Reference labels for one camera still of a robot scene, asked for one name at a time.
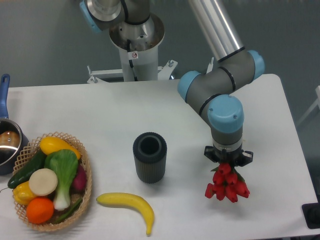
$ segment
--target bok choy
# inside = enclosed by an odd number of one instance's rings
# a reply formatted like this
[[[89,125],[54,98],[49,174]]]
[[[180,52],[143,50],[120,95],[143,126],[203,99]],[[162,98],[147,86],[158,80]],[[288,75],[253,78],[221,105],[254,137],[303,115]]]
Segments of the bok choy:
[[[55,172],[58,185],[53,200],[54,208],[62,211],[70,206],[70,186],[77,174],[78,159],[69,149],[62,149],[47,156],[45,167]]]

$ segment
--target yellow squash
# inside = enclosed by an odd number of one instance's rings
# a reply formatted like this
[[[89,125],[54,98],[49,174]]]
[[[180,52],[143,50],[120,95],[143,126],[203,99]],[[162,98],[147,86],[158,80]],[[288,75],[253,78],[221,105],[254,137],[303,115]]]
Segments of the yellow squash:
[[[37,197],[29,187],[29,181],[19,184],[13,191],[14,200],[20,205],[28,205]]]
[[[40,149],[46,155],[62,149],[69,149],[75,153],[78,160],[81,158],[81,153],[75,147],[71,146],[69,143],[59,137],[47,136],[42,138],[40,141]]]

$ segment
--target orange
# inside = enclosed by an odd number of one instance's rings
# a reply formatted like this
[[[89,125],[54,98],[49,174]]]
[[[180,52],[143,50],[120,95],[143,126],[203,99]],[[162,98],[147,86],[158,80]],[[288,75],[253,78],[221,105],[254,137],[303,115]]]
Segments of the orange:
[[[47,197],[36,197],[26,207],[26,217],[32,224],[42,224],[54,214],[54,203]]]

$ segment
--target yellow bell pepper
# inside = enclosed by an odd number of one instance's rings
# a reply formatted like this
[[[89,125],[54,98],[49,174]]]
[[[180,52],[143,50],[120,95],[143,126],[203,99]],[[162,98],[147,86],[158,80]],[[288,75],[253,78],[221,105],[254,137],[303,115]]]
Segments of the yellow bell pepper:
[[[29,181],[21,183],[13,191],[14,200],[20,205],[28,205],[37,197],[29,187]]]

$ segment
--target banana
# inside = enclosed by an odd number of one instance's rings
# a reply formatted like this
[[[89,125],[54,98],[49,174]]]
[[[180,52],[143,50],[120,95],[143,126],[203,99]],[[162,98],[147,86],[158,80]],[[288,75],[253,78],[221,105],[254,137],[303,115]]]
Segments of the banana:
[[[142,197],[124,192],[101,194],[96,201],[106,207],[131,207],[138,210],[146,224],[146,234],[150,235],[155,221],[155,213],[149,203]]]

